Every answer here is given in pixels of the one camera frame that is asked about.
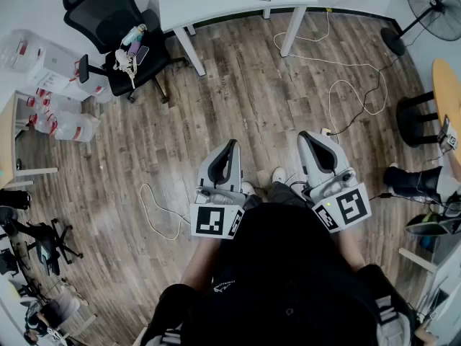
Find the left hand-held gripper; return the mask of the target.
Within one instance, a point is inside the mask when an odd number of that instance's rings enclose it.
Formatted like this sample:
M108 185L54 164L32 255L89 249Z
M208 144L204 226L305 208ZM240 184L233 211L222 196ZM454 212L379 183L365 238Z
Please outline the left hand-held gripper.
M244 215L241 150L236 139L213 149L200 164L195 202L190 205L193 236L234 239Z

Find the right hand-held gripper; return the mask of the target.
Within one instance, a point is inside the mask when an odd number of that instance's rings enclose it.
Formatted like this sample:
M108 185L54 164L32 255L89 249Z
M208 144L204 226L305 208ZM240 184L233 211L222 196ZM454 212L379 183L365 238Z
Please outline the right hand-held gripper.
M301 131L297 148L310 186L303 197L329 233L372 215L366 187L358 183L354 169L347 169L349 161L338 143L320 133ZM335 176L322 183L327 174Z

